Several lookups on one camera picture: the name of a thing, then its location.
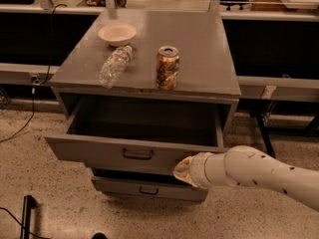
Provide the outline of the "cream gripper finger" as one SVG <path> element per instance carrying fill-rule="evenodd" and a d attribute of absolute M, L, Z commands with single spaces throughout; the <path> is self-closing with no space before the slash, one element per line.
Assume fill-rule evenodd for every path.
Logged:
<path fill-rule="evenodd" d="M 188 156 L 180 161 L 173 170 L 173 175 L 176 179 L 185 182 L 187 184 L 193 185 L 193 181 L 190 177 L 190 164 L 192 161 L 192 157 Z"/>

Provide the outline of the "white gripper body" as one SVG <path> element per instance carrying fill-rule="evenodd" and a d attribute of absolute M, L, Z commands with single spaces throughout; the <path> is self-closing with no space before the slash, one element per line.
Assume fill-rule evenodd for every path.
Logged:
<path fill-rule="evenodd" d="M 192 182 L 199 188 L 209 188 L 211 186 L 205 174 L 205 164 L 210 156 L 210 152 L 200 152 L 190 162 L 189 176 Z"/>

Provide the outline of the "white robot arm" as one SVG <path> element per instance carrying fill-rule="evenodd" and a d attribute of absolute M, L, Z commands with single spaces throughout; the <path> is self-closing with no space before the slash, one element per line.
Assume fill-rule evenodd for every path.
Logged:
<path fill-rule="evenodd" d="M 258 187 L 282 193 L 319 211 L 319 172 L 281 162 L 251 146 L 200 152 L 174 168 L 176 179 L 201 189 Z"/>

